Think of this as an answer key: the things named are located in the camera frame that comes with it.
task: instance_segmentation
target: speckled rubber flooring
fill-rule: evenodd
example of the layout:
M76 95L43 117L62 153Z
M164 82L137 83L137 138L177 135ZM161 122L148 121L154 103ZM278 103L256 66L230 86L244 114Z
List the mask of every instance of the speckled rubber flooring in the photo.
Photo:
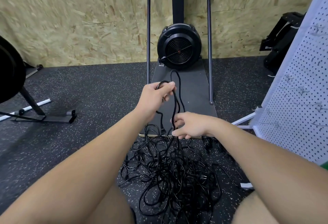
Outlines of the speckled rubber flooring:
M268 74L271 73L263 67L263 57L215 59L218 117L232 122L252 113L273 81ZM28 78L25 87L37 102L52 100L42 106L46 114L61 115L76 109L78 117L71 125L17 123L10 119L0 122L0 213L56 164L133 110L145 83L145 63L45 68ZM0 104L0 110L10 112L26 106L18 94ZM232 160L218 149L214 148L207 160L221 164L233 180L239 180ZM218 178L223 195L211 223L230 223L249 192L236 188L219 170ZM160 223L160 218L147 218L138 212L137 202L144 187L136 182L123 191L136 212L138 224Z

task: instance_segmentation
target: hand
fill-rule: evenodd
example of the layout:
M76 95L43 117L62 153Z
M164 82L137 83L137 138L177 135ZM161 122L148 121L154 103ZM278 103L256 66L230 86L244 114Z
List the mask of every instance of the hand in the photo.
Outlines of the hand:
M202 114L195 114L190 112L179 113L174 116L175 126L183 127L172 132L173 136L179 139L190 139L198 136L213 136L211 134L211 127L217 118Z
M172 90L176 90L175 83L163 83L159 89L156 90L159 82L147 84L144 86L139 102L135 107L142 116L145 116L145 121L148 123L151 121L156 111L161 106L163 99L168 101L170 95L173 95Z

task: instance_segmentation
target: left hand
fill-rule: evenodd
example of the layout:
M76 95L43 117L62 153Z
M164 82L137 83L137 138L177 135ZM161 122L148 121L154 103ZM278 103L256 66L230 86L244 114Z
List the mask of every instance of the left hand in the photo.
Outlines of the left hand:
M145 116L145 121L151 121L156 111L161 106L163 99L169 100L170 95L173 95L172 90L176 90L175 83L163 83L159 89L156 90L159 82L154 82L144 86L139 102L135 107L142 116Z

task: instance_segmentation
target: tangled black cables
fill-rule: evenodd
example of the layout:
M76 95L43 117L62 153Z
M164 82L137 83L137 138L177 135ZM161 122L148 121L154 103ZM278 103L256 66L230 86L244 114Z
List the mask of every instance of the tangled black cables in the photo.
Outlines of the tangled black cables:
M173 72L179 78L179 98L185 111L181 99L181 80L176 70L171 71L170 81ZM172 120L177 108L177 113L180 112L175 91L173 94L175 105ZM191 146L191 140L179 140L177 137L169 137L170 131L163 132L163 114L158 113L161 114L161 130L155 125L145 127L144 140L133 144L130 149L133 155L127 155L123 162L120 174L124 182L120 186L133 180L147 183L139 199L138 209L146 216L162 214L161 223L164 220L169 223L172 215L176 223L198 223L202 220L203 212L209 213L209 223L213 207L222 195L214 167L204 161L199 149ZM155 131L149 129L150 126L155 127ZM203 142L206 149L211 148L209 140L203 139Z

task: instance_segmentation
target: white pipe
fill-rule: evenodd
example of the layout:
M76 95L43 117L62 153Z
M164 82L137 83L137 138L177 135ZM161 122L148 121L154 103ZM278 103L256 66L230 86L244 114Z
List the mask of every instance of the white pipe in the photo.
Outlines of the white pipe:
M42 106L42 105L47 104L47 103L49 103L49 102L51 102L51 100L50 100L50 99L47 99L47 100L44 100L44 101L38 102L37 105L38 105L38 106ZM23 108L23 109L24 109L25 111L28 111L28 110L31 110L32 107L31 107L31 106L28 106L28 107ZM8 118L10 118L10 116L8 116L8 115L0 116L0 121L3 121L3 120L8 119Z

